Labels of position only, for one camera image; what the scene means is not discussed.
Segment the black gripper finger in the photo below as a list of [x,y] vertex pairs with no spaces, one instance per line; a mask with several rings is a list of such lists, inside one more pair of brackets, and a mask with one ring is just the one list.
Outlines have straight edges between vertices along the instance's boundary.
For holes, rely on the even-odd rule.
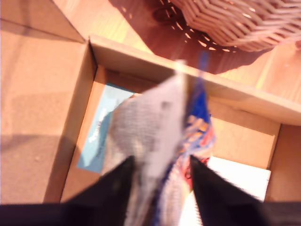
[[122,226],[135,172],[135,157],[102,176],[67,202],[62,226]]
[[262,226],[261,202],[190,156],[190,174],[205,226]]

